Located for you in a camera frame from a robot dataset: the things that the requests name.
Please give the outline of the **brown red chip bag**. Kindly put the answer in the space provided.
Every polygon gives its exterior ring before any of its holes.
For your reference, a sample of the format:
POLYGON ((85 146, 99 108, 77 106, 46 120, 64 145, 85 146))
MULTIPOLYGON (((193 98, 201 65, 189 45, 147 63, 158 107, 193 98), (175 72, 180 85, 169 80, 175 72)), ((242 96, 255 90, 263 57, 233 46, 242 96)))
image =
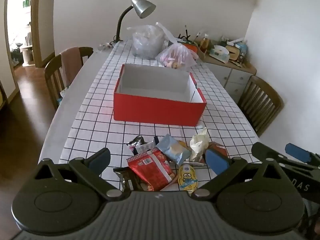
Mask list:
POLYGON ((214 141, 210 142, 209 145, 208 145, 208 149, 209 150, 212 150, 214 152, 217 152, 221 155, 224 155, 225 157, 228 158, 228 152, 227 152, 227 149, 225 146, 223 145, 220 145, 214 141))

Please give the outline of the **cream snack bag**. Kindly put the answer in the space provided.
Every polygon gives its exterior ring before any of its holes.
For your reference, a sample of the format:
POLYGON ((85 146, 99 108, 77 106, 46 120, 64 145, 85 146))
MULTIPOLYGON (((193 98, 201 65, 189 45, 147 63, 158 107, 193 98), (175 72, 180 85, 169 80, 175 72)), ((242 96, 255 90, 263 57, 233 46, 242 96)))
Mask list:
POLYGON ((199 161, 205 150, 208 148, 210 137, 207 128, 203 128, 197 135, 194 135, 190 141, 191 155, 190 161, 199 161))

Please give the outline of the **yellow minion snack pack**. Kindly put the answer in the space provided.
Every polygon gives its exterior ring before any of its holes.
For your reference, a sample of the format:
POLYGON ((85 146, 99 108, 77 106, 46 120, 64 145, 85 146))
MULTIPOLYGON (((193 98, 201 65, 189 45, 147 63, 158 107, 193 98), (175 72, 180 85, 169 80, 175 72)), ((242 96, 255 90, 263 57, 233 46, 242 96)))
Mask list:
POLYGON ((187 164, 182 165, 178 170, 178 185, 181 191, 192 194, 198 187, 198 179, 195 169, 187 164))

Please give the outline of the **black snack bar pack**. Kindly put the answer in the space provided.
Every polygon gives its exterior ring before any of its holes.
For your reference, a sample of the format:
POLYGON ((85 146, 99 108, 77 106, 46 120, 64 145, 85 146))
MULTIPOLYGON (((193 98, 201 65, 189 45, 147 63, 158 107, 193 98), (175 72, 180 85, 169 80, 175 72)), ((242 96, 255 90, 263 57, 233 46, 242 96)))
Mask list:
POLYGON ((140 184, 140 178, 129 167, 118 167, 113 169, 119 177, 122 190, 126 191, 143 191, 140 184))

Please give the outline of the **light blue snack pack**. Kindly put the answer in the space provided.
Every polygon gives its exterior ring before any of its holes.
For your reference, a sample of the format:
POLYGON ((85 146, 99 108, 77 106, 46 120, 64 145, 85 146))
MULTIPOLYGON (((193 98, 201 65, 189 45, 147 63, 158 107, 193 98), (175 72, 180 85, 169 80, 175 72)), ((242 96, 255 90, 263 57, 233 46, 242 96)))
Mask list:
POLYGON ((191 156, 191 152, 169 134, 164 136, 156 147, 178 166, 191 156))

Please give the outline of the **silver black foil pack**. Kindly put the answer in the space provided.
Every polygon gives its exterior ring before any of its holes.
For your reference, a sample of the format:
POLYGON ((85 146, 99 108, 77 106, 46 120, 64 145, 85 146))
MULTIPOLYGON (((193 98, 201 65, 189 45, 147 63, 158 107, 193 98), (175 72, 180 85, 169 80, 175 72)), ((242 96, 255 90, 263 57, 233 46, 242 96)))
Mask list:
POLYGON ((126 145, 132 151, 133 155, 138 155, 155 148, 158 143, 159 139, 157 136, 154 136, 152 141, 146 142, 141 135, 138 135, 130 142, 126 143, 126 145))

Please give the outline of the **red snack bag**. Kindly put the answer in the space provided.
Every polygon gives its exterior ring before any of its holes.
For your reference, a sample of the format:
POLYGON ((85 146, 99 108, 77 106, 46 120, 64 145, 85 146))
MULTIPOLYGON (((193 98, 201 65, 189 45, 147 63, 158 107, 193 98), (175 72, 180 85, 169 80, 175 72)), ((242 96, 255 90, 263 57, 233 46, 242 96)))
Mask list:
POLYGON ((148 185, 148 191, 160 191, 176 177, 166 156, 156 147, 128 158, 127 164, 148 185))

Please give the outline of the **yellow small snack pack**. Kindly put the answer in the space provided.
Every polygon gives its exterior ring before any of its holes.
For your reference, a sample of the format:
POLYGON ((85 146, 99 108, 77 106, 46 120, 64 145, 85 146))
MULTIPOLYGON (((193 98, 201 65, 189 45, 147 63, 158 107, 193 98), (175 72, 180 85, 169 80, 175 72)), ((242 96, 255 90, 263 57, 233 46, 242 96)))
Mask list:
POLYGON ((189 149, 189 146, 188 146, 185 142, 178 140, 178 143, 179 143, 183 148, 189 149))

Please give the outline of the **right wooden chair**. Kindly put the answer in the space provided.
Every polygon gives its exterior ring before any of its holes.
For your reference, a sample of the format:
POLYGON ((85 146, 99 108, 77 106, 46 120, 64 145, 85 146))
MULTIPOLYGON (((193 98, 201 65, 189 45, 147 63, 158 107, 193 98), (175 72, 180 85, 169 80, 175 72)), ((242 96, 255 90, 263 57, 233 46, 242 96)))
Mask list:
POLYGON ((260 137, 284 108, 284 102, 266 81, 252 75, 240 96, 238 106, 260 137))

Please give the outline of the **wooden chair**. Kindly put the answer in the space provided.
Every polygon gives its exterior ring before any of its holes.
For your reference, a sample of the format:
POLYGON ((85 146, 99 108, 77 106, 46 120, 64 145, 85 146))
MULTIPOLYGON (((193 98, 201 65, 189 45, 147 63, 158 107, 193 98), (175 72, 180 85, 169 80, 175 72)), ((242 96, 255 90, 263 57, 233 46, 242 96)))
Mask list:
POLYGON ((240 96, 238 106, 260 137, 284 108, 284 102, 266 81, 252 75, 240 96))
POLYGON ((72 47, 53 57, 44 69, 44 78, 54 109, 57 110, 63 96, 84 65, 84 57, 93 54, 91 47, 72 47))

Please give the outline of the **white sideboard cabinet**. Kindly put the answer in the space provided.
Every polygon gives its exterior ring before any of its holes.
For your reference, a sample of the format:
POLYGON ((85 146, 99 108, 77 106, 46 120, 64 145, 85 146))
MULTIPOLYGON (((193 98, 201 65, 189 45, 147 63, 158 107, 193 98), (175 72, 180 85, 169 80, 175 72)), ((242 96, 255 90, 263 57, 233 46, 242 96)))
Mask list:
POLYGON ((209 56, 212 48, 208 48, 205 54, 198 50, 197 54, 231 98, 238 102, 249 78, 255 75, 257 70, 250 62, 243 59, 241 54, 239 59, 242 59, 242 62, 229 60, 228 63, 222 63, 209 56))

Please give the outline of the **red cardboard box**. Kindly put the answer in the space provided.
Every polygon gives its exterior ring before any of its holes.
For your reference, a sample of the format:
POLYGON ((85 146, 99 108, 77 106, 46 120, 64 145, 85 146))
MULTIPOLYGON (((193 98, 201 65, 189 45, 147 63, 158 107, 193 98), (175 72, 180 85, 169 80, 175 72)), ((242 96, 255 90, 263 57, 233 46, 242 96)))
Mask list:
POLYGON ((114 119, 196 126, 207 101, 191 72, 123 64, 113 94, 114 119))

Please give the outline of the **left wooden chair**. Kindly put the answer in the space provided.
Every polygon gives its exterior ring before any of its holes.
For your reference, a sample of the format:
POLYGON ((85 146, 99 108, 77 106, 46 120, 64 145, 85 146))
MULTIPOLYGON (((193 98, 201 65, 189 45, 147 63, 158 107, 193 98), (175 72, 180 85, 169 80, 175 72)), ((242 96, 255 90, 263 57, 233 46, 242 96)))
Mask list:
POLYGON ((91 47, 72 47, 53 57, 44 69, 44 78, 54 109, 57 110, 63 96, 84 65, 84 57, 93 54, 91 47))

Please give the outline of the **yellow retro radio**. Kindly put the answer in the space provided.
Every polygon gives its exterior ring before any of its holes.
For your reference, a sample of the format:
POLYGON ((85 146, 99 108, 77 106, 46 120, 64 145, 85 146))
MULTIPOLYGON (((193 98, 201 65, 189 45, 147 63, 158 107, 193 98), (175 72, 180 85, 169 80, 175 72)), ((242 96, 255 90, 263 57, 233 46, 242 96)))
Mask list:
POLYGON ((229 51, 229 59, 232 61, 237 61, 240 55, 240 49, 230 45, 227 45, 226 49, 229 51))

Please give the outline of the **amber glass bottle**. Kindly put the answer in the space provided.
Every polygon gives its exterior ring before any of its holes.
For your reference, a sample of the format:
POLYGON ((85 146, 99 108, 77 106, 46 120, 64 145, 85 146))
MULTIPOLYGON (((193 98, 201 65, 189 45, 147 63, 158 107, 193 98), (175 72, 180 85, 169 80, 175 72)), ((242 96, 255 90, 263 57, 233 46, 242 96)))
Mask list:
POLYGON ((206 53, 206 51, 208 49, 209 43, 210 43, 209 35, 205 34, 204 38, 200 42, 200 51, 202 51, 204 54, 206 53))

